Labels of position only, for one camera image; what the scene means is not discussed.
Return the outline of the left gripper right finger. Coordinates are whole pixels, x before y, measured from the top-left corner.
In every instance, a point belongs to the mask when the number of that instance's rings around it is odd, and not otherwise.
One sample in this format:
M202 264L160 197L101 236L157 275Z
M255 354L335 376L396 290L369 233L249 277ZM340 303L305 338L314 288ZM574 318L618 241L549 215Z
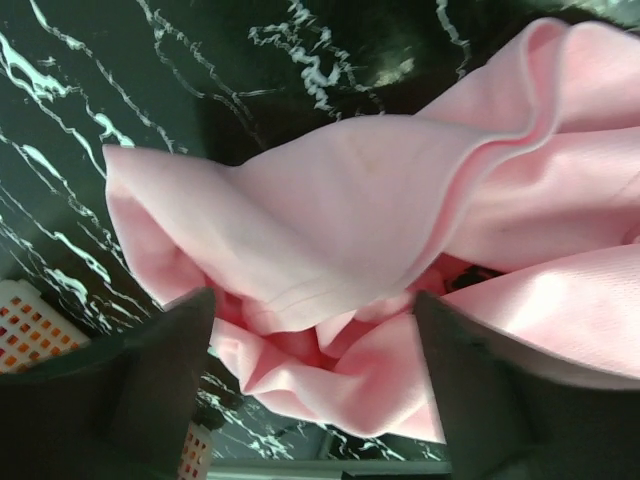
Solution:
M637 379L520 342L425 292L413 315L451 478L638 478Z

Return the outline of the pink t shirt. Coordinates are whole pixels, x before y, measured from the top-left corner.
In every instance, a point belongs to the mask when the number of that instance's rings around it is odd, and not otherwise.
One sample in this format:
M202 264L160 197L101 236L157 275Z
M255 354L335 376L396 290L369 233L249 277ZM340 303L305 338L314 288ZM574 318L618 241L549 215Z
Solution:
M416 114L317 129L238 167L105 146L106 200L160 303L204 286L211 344L269 410L443 435L419 290L520 341L639 374L639 40L529 24ZM477 265L496 277L457 291Z

